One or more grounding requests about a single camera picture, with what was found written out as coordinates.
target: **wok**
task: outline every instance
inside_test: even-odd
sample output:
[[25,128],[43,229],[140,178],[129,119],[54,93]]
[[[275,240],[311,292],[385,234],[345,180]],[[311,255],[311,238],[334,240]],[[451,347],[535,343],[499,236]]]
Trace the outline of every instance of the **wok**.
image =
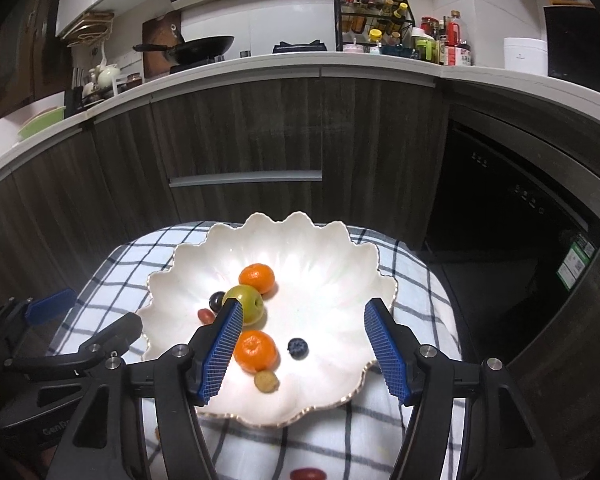
[[135,45],[136,52],[161,52],[165,59],[179,65],[189,65],[204,59],[213,59],[222,56],[234,42],[233,36],[211,36],[198,40],[184,41],[180,31],[175,25],[171,25],[171,31],[177,38],[175,46],[141,43]]

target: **fruit bowl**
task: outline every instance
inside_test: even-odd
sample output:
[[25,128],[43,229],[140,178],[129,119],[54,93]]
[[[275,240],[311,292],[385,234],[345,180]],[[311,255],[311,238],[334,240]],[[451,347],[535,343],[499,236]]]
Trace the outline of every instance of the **fruit bowl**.
[[[258,391],[232,357],[220,392],[198,413],[281,428],[344,404],[362,389],[375,362],[365,304],[377,297],[391,308],[397,293],[394,278],[379,273],[378,260],[378,248],[353,243],[342,222],[318,227],[302,212],[282,222],[254,213],[238,228],[215,224],[201,244],[178,245],[169,270],[149,276],[151,302],[138,311],[148,339],[142,358],[188,341],[202,325],[197,312],[208,307],[209,296],[237,285],[241,270],[260,262],[274,270],[276,286],[264,294],[265,315],[247,330],[273,338],[280,386],[270,394]],[[296,337],[309,347],[302,360],[286,350]]]

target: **blueberry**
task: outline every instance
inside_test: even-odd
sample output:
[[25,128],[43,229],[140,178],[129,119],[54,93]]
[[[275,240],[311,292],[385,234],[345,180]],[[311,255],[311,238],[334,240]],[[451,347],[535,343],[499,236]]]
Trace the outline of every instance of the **blueberry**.
[[209,298],[209,308],[216,314],[220,312],[220,309],[222,308],[222,298],[224,298],[224,292],[220,290],[218,292],[214,292]]
[[309,347],[306,341],[300,337],[295,337],[286,346],[293,359],[304,359],[309,353]]

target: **plaid tablecloth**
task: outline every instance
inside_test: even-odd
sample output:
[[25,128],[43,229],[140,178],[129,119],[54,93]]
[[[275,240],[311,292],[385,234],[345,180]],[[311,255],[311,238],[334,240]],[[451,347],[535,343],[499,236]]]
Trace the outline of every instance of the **plaid tablecloth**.
[[[214,222],[183,224],[147,234],[118,247],[85,286],[75,308],[54,337],[49,353],[77,351],[93,333],[127,312],[148,304],[147,276],[171,265],[174,247],[199,244]],[[380,271],[398,281],[394,317],[408,325],[421,343],[430,343],[452,359],[461,358],[454,314],[440,282],[398,242],[375,231],[349,227],[356,243],[378,246]],[[124,355],[140,360],[144,339]],[[154,480],[166,478],[152,399],[143,399],[147,453]],[[348,404],[312,412],[282,430],[254,430],[235,421],[200,416],[200,425],[221,480],[286,480],[296,468],[317,467],[329,480],[386,480],[402,444],[412,408],[389,395],[378,368],[367,375],[362,391]],[[462,442],[464,400],[455,400],[442,478],[453,480]]]

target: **checkered cloth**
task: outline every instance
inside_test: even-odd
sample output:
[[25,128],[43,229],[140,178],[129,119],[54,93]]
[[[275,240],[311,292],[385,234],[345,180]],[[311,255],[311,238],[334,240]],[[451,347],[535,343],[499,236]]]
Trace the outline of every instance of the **checkered cloth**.
[[[118,247],[85,286],[54,337],[49,353],[77,351],[78,345],[127,312],[149,302],[147,276],[171,265],[177,244],[199,244],[214,222],[183,224],[147,234]],[[421,343],[460,359],[454,314],[440,282],[398,242],[375,231],[349,227],[356,243],[371,242],[380,253],[379,270],[398,281],[395,320],[408,325]],[[144,339],[125,354],[138,362]],[[154,480],[166,479],[153,399],[143,399],[147,453]],[[296,468],[317,467],[328,479],[386,480],[409,423],[412,408],[398,405],[373,367],[362,391],[339,408],[312,412],[282,430],[254,430],[235,421],[199,416],[221,480],[284,480]],[[464,400],[455,400],[442,478],[456,478],[462,442]]]

